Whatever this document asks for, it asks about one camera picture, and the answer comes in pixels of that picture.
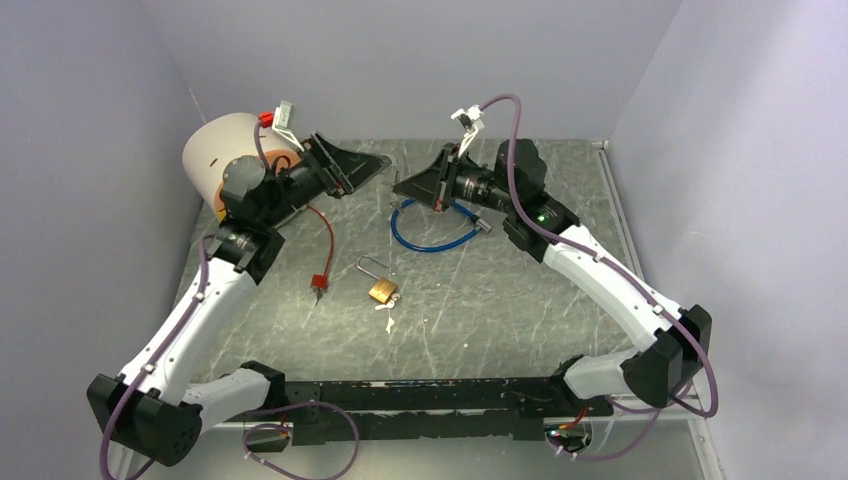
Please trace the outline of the brass padlock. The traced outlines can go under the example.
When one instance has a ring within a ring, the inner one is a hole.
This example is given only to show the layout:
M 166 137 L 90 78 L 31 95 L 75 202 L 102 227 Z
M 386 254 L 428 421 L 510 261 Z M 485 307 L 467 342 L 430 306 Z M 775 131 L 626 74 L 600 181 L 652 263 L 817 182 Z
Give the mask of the brass padlock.
M 365 266 L 366 262 L 373 263 L 379 267 L 382 267 L 384 272 L 382 274 L 377 274 L 372 272 L 369 268 Z M 374 280 L 372 287 L 370 288 L 368 295 L 379 302 L 380 304 L 385 303 L 388 298 L 395 293 L 399 293 L 399 286 L 390 279 L 391 276 L 391 267 L 389 264 L 384 263 L 381 260 L 378 260 L 375 257 L 370 255 L 361 255 L 357 258 L 356 261 L 357 269 Z

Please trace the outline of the silver keys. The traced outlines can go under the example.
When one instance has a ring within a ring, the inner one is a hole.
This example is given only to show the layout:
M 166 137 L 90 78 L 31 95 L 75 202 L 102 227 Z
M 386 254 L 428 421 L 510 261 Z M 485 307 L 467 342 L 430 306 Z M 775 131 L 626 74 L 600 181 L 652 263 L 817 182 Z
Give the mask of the silver keys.
M 374 309 L 375 310 L 386 310 L 386 309 L 391 310 L 396 306 L 396 304 L 400 300 L 400 298 L 401 298 L 400 294 L 398 294 L 398 293 L 392 294 L 385 303 L 375 305 Z

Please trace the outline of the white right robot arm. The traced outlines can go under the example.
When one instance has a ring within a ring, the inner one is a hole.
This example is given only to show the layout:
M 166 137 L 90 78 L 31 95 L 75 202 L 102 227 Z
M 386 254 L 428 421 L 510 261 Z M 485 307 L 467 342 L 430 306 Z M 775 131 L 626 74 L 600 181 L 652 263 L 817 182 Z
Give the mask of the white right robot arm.
M 612 256 L 579 217 L 545 190 L 547 165 L 533 141 L 516 143 L 514 169 L 502 142 L 492 169 L 476 164 L 453 143 L 431 165 L 401 180 L 394 193 L 434 211 L 466 202 L 504 213 L 508 239 L 537 262 L 587 293 L 632 343 L 627 351 L 567 361 L 549 392 L 553 408 L 572 415 L 588 399 L 632 394 L 664 408 L 702 369 L 712 319 L 656 293 Z

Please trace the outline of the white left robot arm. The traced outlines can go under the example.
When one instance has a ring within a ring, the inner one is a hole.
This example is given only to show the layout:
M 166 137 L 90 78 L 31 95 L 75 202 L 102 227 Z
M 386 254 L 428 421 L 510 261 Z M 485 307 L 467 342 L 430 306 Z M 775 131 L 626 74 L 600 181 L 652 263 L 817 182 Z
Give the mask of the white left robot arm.
M 199 243 L 199 267 L 189 290 L 117 375 L 100 374 L 87 389 L 102 432 L 104 478 L 111 475 L 111 445 L 172 466 L 221 422 L 247 412 L 262 420 L 281 415 L 289 403 L 282 372 L 249 361 L 196 384 L 198 363 L 237 304 L 274 264 L 284 244 L 279 225 L 320 195 L 356 192 L 391 162 L 388 155 L 338 147 L 319 133 L 304 141 L 298 155 L 269 161 L 238 154 L 217 161 L 212 192 L 225 215 L 212 236 Z

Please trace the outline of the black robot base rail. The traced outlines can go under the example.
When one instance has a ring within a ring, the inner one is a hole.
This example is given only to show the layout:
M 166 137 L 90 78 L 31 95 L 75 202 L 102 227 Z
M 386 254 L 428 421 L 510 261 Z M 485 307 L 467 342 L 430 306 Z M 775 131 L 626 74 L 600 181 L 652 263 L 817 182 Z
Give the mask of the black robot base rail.
M 276 408 L 234 416 L 236 422 L 284 420 L 296 446 L 362 440 L 507 436 L 541 440 L 560 424 L 609 417 L 596 396 L 576 397 L 556 376 L 394 381 L 289 381 Z

